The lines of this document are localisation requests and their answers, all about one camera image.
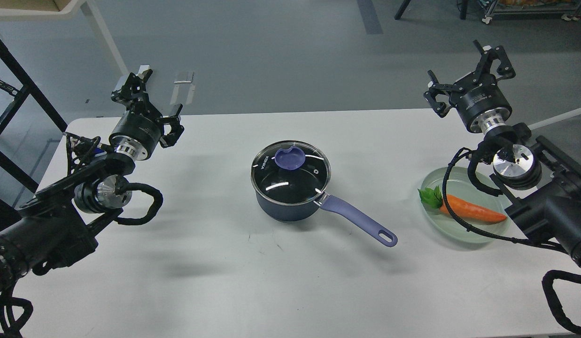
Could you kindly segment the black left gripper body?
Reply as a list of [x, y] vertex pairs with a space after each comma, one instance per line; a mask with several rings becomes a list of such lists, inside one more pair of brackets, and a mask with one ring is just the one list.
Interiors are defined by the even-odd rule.
[[114, 151], [134, 161], [148, 160], [162, 136], [162, 127], [139, 114], [125, 113], [108, 140]]

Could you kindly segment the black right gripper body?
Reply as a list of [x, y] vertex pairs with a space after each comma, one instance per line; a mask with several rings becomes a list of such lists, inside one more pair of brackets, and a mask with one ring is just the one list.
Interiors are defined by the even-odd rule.
[[483, 121], [490, 117], [500, 117], [505, 122], [513, 109], [498, 86], [496, 77], [473, 79], [462, 78], [455, 83], [463, 92], [458, 92], [454, 106], [465, 128], [470, 133], [484, 133]]

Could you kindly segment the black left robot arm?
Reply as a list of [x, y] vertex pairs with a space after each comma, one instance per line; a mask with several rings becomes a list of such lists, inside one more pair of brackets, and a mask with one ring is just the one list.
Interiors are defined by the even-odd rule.
[[20, 220], [0, 229], [0, 338], [20, 338], [32, 303], [13, 296], [20, 278], [71, 267], [95, 252], [96, 236], [110, 223], [143, 225], [163, 205], [158, 189], [127, 179], [155, 148], [172, 147], [182, 135], [183, 105], [164, 116], [150, 101], [149, 65], [121, 77], [111, 99], [125, 113], [103, 143], [65, 132], [67, 175], [35, 193], [18, 210]]

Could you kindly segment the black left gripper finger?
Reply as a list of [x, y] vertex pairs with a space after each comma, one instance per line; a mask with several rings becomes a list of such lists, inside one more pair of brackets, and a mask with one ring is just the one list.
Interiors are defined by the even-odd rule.
[[173, 106], [172, 114], [167, 117], [160, 117], [157, 118], [156, 124], [163, 127], [169, 126], [170, 130], [169, 133], [163, 133], [161, 138], [159, 139], [159, 144], [162, 148], [168, 148], [174, 146], [177, 141], [179, 141], [179, 137], [184, 132], [184, 126], [181, 125], [180, 122], [180, 113], [183, 109], [183, 104], [176, 104]]
[[154, 107], [149, 102], [146, 84], [152, 70], [140, 70], [139, 73], [129, 73], [119, 79], [111, 93], [111, 100], [124, 105], [125, 113], [142, 117], [153, 117]]

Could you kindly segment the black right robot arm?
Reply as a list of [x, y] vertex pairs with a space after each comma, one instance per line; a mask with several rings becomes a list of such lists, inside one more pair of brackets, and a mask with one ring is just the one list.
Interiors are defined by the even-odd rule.
[[[452, 84], [431, 79], [424, 98], [432, 110], [445, 117], [455, 109], [470, 133], [484, 137], [474, 150], [461, 148], [450, 161], [442, 184], [419, 190], [421, 201], [453, 218], [466, 231], [491, 239], [565, 253], [581, 269], [581, 165], [546, 137], [527, 145], [532, 133], [524, 123], [508, 125], [513, 109], [499, 89], [501, 80], [516, 73], [502, 46], [473, 44], [480, 53], [474, 71]], [[447, 193], [447, 182], [456, 163], [468, 158], [468, 179], [479, 191], [504, 195], [511, 205], [505, 214], [490, 212]], [[566, 316], [554, 290], [555, 280], [581, 285], [581, 275], [546, 272], [543, 292], [555, 321], [581, 335], [581, 326]]]

